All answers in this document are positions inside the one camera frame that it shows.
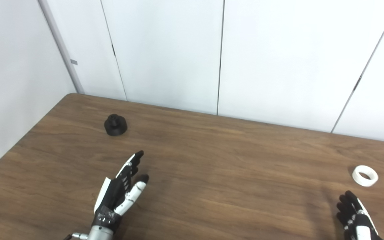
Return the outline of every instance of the black plastic object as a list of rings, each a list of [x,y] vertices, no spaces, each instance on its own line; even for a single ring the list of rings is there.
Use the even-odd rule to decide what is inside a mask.
[[[105,121],[105,129],[108,135],[119,136],[127,130],[127,121],[122,116],[111,114]]]

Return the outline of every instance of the wood grain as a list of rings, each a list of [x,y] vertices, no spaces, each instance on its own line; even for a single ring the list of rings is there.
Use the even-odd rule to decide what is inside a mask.
[[[384,238],[384,142],[70,94],[0,160],[0,240],[88,232],[104,178],[141,149],[151,179],[116,239],[339,240],[346,190]],[[352,180],[360,164],[373,187]]]

